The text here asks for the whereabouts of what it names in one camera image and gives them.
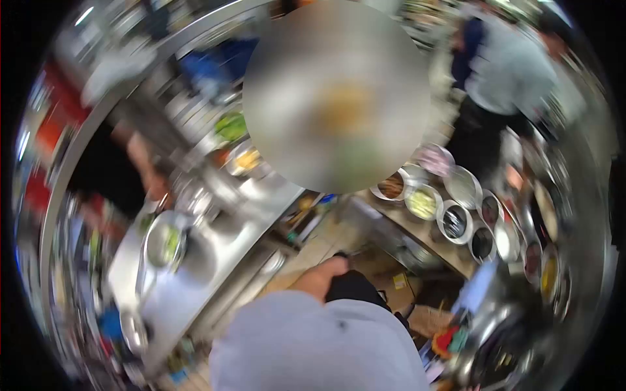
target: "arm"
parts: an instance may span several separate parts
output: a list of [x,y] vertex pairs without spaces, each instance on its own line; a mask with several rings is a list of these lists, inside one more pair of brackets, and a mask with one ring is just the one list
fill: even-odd
[[[111,132],[111,137],[126,151],[128,159],[139,172],[148,198],[152,201],[160,201],[167,195],[170,191],[167,180],[152,164],[152,153],[143,137],[123,120],[117,122]],[[165,206],[170,207],[171,203],[172,198],[168,197]]]

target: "red object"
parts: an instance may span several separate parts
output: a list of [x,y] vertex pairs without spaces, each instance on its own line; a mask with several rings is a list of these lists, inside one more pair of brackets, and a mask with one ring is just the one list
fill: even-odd
[[459,326],[454,326],[452,328],[449,328],[448,331],[446,331],[444,334],[440,335],[436,340],[435,343],[437,344],[437,346],[441,349],[441,350],[447,350],[448,349],[448,345],[450,344],[450,342],[452,342],[452,337],[454,335],[454,333],[456,333],[459,330]]

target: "yellow food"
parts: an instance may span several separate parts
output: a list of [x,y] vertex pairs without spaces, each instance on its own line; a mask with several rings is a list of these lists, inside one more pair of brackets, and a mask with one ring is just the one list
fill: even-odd
[[435,200],[425,192],[418,190],[408,200],[409,208],[421,218],[430,218],[435,211]]
[[541,271],[541,295],[548,299],[557,281],[557,259],[550,257]]
[[251,170],[259,165],[261,154],[257,150],[246,151],[237,158],[237,165],[245,170]]

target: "floor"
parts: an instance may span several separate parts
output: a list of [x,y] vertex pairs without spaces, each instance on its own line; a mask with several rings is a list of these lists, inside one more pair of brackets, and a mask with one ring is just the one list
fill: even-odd
[[[449,75],[451,55],[445,45],[435,48],[431,55],[429,73],[431,112],[423,142],[445,145],[452,134],[451,124],[458,109],[456,104],[447,100],[449,86],[452,83]],[[356,251],[364,244],[364,241],[364,233],[358,226],[348,221],[339,221],[334,212],[330,212],[310,234],[298,255],[287,261],[258,297],[286,289],[307,269],[316,266],[339,250]],[[180,383],[174,384],[168,378],[159,382],[159,386],[166,390],[210,391],[209,373],[208,363],[202,362],[196,368],[195,373],[188,374],[187,378]]]

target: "green food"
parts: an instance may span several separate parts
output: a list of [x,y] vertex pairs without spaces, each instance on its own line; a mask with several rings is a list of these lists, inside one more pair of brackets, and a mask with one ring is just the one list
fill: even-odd
[[174,261],[174,256],[176,255],[176,249],[180,244],[180,232],[170,226],[167,231],[167,239],[165,240],[165,244],[163,246],[163,261],[166,263],[170,263]]
[[435,200],[427,193],[418,190],[408,199],[409,208],[421,218],[431,218],[435,211]]
[[231,111],[215,124],[217,134],[227,141],[235,141],[248,133],[242,113]]

